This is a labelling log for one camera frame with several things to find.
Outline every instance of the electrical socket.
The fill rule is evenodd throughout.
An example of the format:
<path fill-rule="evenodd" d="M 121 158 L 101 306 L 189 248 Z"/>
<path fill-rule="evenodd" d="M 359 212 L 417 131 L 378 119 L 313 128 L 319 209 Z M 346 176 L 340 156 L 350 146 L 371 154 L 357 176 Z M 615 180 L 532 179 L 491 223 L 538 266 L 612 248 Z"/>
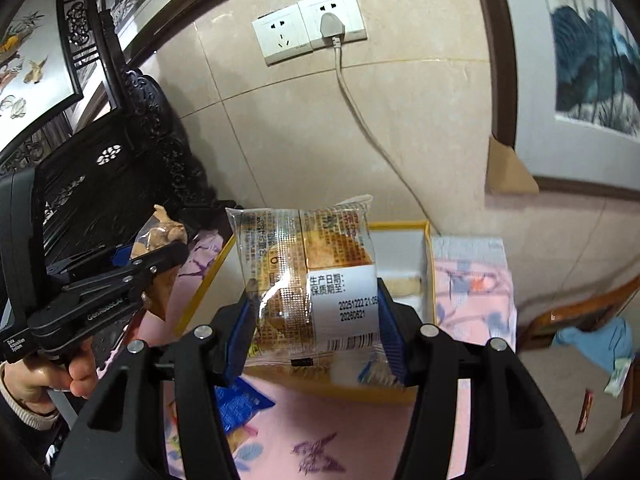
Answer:
<path fill-rule="evenodd" d="M 297 4 L 262 16 L 252 25 L 267 65 L 312 51 Z"/>
<path fill-rule="evenodd" d="M 344 40 L 366 40 L 367 30 L 357 0 L 302 0 L 298 2 L 306 33 L 313 49 L 332 46 L 331 38 L 323 38 L 320 33 L 322 15 L 332 12 L 344 23 Z"/>

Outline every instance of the white cable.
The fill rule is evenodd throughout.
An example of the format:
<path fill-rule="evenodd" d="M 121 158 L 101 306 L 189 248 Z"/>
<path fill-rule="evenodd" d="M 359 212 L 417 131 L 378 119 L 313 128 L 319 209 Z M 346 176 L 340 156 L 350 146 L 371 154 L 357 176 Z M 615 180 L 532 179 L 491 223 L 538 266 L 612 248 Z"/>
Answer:
<path fill-rule="evenodd" d="M 409 185 L 409 183 L 406 181 L 404 176 L 402 176 L 402 171 L 393 162 L 393 160 L 391 159 L 391 155 L 389 155 L 389 153 L 387 152 L 385 147 L 382 144 L 380 144 L 379 140 L 377 140 L 376 137 L 373 136 L 373 133 L 369 129 L 367 121 L 364 120 L 364 117 L 362 116 L 362 113 L 360 112 L 360 109 L 358 108 L 358 105 L 354 101 L 353 96 L 351 95 L 351 92 L 349 91 L 349 87 L 347 86 L 347 83 L 344 80 L 344 75 L 342 74 L 342 43 L 340 42 L 340 37 L 334 36 L 334 37 L 332 37 L 332 40 L 334 42 L 335 73 L 338 76 L 338 85 L 340 85 L 340 89 L 342 90 L 342 93 L 347 98 L 347 102 L 349 103 L 349 107 L 351 108 L 351 111 L 353 112 L 353 114 L 355 115 L 358 123 L 360 124 L 362 132 L 364 133 L 364 136 L 371 143 L 371 145 L 376 149 L 376 151 L 380 155 L 382 155 L 382 158 L 384 158 L 386 160 L 386 163 L 394 171 L 396 176 L 400 179 L 400 182 L 402 182 L 402 184 L 404 184 L 404 186 L 407 188 L 409 193 L 411 193 L 411 196 L 413 196 L 415 201 L 418 203 L 418 206 L 420 206 L 420 209 L 422 210 L 422 213 L 424 214 L 424 216 L 427 218 L 427 220 L 431 224 L 431 229 L 433 229 L 433 231 L 435 231 L 435 233 L 439 235 L 441 233 L 441 231 L 440 231 L 440 229 L 438 229 L 436 224 L 434 224 L 433 220 L 431 219 L 431 216 L 427 212 L 427 208 L 425 208 L 424 204 L 422 204 L 422 201 L 420 200 L 420 198 L 418 197 L 416 192 Z"/>

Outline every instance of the blue snack package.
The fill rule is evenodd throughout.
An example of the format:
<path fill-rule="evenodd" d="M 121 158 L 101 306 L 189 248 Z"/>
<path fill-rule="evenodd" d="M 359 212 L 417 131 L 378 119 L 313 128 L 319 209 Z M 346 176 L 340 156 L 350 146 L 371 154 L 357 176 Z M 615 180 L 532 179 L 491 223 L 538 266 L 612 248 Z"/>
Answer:
<path fill-rule="evenodd" d="M 261 410 L 275 406 L 275 402 L 240 377 L 229 388 L 216 386 L 215 393 L 225 434 L 244 426 Z"/>

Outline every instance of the hand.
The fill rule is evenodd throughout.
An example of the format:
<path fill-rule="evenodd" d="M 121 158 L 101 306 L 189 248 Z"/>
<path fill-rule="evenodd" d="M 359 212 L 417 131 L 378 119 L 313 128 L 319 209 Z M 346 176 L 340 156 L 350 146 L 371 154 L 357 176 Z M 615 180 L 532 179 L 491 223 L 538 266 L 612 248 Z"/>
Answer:
<path fill-rule="evenodd" d="M 39 415 L 53 412 L 47 388 L 71 390 L 76 397 L 87 399 L 95 390 L 98 375 L 95 370 L 92 339 L 82 343 L 68 370 L 37 356 L 30 356 L 4 366 L 4 386 L 22 407 Z"/>

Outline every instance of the screw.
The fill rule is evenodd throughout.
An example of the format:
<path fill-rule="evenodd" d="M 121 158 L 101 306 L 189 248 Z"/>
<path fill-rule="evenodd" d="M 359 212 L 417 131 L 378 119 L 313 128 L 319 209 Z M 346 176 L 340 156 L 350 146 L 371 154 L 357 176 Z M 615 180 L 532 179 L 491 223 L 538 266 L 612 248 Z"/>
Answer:
<path fill-rule="evenodd" d="M 136 339 L 127 345 L 127 350 L 132 354 L 137 354 L 138 352 L 142 352 L 145 349 L 144 341 L 140 341 L 140 339 Z"/>
<path fill-rule="evenodd" d="M 193 331 L 193 335 L 198 339 L 206 339 L 207 337 L 211 337 L 212 334 L 213 329 L 209 325 L 200 325 Z"/>
<path fill-rule="evenodd" d="M 491 345 L 491 348 L 497 350 L 498 352 L 502 352 L 503 350 L 507 349 L 507 342 L 500 337 L 492 338 L 491 341 L 489 341 L 489 345 Z"/>
<path fill-rule="evenodd" d="M 435 325 L 426 324 L 420 327 L 420 333 L 425 337 L 436 337 L 440 330 Z"/>

